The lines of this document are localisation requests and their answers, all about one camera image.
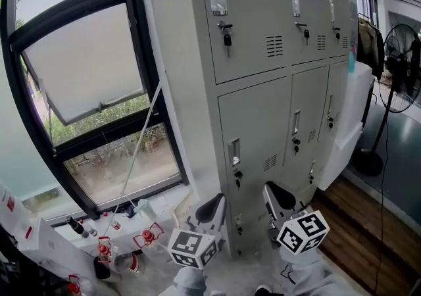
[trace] electric fan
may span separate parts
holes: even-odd
[[[406,24],[391,29],[384,41],[386,57],[385,72],[379,81],[379,91],[386,108],[373,147],[356,149],[353,153],[355,168],[367,176],[378,176],[383,169],[383,160],[376,153],[387,116],[390,112],[403,112],[417,101],[421,89],[419,66],[411,66],[412,42],[416,32]]]

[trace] shoe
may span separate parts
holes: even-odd
[[[256,289],[256,292],[258,292],[261,289],[267,290],[268,292],[272,293],[272,289],[270,289],[266,284],[259,285]]]

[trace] locker vent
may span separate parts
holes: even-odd
[[[266,56],[278,57],[283,53],[282,36],[266,36]]]
[[[314,129],[311,133],[309,133],[309,138],[307,139],[307,143],[310,143],[314,137],[316,136],[316,129]]]
[[[276,165],[276,161],[278,159],[278,155],[271,156],[264,161],[264,171],[269,170],[270,168]]]
[[[326,36],[317,36],[317,50],[324,51],[326,49]]]

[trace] window sill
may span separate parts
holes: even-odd
[[[115,216],[115,220],[120,223],[121,228],[119,230],[115,230],[110,227],[107,232],[107,236],[110,237],[111,242],[114,243],[121,251],[139,250],[139,247],[137,247],[133,241],[133,236],[140,235],[141,231],[149,228],[154,222],[160,224],[164,230],[167,229],[168,231],[172,231],[175,226],[175,221],[173,217],[171,217],[170,213],[187,197],[190,191],[192,190],[189,185],[178,185],[168,191],[148,198],[152,209],[157,215],[156,220],[150,220],[148,217],[140,214],[136,214],[131,219],[125,217],[124,213],[117,214]],[[190,205],[193,205],[195,202],[196,201],[192,199]],[[96,246],[98,245],[98,237],[104,234],[109,224],[109,220],[110,219],[103,217],[97,221],[92,221],[90,219],[84,220],[84,222],[89,222],[91,226],[98,231],[97,236],[89,236],[86,239],[81,238],[80,235],[75,233],[69,225],[58,226],[55,230],[78,248],[90,253],[96,249]]]

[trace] red label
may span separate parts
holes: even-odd
[[[11,212],[13,212],[14,210],[14,197],[9,197],[9,199],[7,200],[7,208],[11,210]]]

